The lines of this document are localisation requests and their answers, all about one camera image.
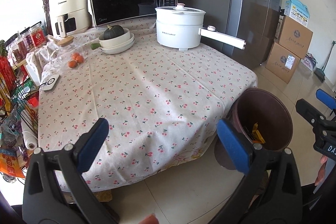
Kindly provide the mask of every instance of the table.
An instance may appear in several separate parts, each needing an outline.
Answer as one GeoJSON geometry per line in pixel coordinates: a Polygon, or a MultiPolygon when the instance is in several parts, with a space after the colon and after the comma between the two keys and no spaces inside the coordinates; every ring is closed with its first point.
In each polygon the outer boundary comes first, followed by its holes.
{"type": "MultiPolygon", "coordinates": [[[[179,51],[158,44],[154,23],[153,18],[121,22],[135,35],[134,45],[121,54],[91,51],[86,43],[85,62],[63,73],[53,92],[40,94],[38,135],[45,151],[75,143],[100,117],[109,121],[109,135],[83,174],[93,191],[199,158],[219,119],[244,90],[257,86],[251,70],[209,46],[179,51]]],[[[87,42],[101,33],[90,30],[75,39],[87,42]]],[[[43,73],[52,73],[50,65],[43,73]]]]}

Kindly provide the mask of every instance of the bowl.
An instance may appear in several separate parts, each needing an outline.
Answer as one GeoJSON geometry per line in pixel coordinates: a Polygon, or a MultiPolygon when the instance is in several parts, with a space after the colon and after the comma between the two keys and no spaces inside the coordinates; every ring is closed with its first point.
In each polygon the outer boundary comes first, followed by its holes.
{"type": "Polygon", "coordinates": [[[121,43],[121,44],[116,45],[114,47],[100,47],[100,49],[104,52],[104,51],[110,51],[110,50],[114,50],[116,48],[120,48],[120,47],[126,46],[126,45],[130,44],[134,40],[134,34],[130,33],[130,36],[131,36],[131,38],[128,39],[127,41],[125,41],[124,43],[121,43]]]}
{"type": "Polygon", "coordinates": [[[128,45],[125,45],[123,47],[118,47],[118,48],[113,49],[113,50],[103,51],[102,48],[100,48],[100,49],[105,54],[118,54],[118,53],[121,53],[121,52],[124,52],[124,51],[128,50],[130,47],[133,46],[133,44],[134,44],[134,39],[128,45]]]}
{"type": "Polygon", "coordinates": [[[115,47],[118,46],[126,41],[128,41],[131,38],[131,34],[129,32],[129,29],[123,28],[125,33],[119,37],[115,37],[112,39],[103,40],[103,35],[99,37],[99,43],[101,47],[107,48],[107,47],[115,47]]]}

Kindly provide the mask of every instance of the vase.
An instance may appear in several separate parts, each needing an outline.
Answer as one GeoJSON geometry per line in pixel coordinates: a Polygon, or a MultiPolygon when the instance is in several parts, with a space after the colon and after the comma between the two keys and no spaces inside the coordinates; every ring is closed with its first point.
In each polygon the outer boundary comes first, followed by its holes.
{"type": "Polygon", "coordinates": [[[44,22],[45,22],[46,32],[49,35],[53,35],[53,31],[51,29],[50,14],[49,14],[49,2],[43,5],[43,11],[44,11],[44,22]]]}

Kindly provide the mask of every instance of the metal screw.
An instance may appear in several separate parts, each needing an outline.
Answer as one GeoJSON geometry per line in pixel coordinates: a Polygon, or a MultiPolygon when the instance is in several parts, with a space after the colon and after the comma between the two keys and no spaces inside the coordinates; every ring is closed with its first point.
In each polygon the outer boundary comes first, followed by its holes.
{"type": "Polygon", "coordinates": [[[65,147],[64,147],[64,150],[65,151],[70,151],[72,150],[74,147],[74,145],[72,143],[68,143],[65,147]]]}
{"type": "Polygon", "coordinates": [[[263,148],[263,146],[262,146],[260,143],[254,143],[254,144],[253,144],[253,148],[254,148],[255,150],[261,150],[261,148],[263,148]]]}
{"type": "Polygon", "coordinates": [[[41,153],[41,151],[42,151],[42,149],[37,147],[37,148],[34,149],[34,154],[39,154],[39,153],[41,153]]]}
{"type": "Polygon", "coordinates": [[[286,153],[287,155],[290,155],[290,154],[292,153],[292,150],[290,150],[290,148],[286,147],[286,148],[285,148],[285,153],[286,153]]]}

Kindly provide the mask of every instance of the green pumpkin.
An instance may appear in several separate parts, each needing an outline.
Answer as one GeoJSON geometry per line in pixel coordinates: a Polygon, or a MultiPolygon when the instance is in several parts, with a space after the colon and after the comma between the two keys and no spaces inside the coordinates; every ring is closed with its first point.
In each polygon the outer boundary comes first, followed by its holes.
{"type": "Polygon", "coordinates": [[[119,26],[119,25],[113,25],[113,26],[107,25],[107,29],[104,32],[103,38],[104,38],[104,40],[112,39],[112,38],[119,37],[119,36],[123,35],[124,33],[125,33],[125,31],[124,31],[124,29],[123,29],[122,26],[119,26]]]}

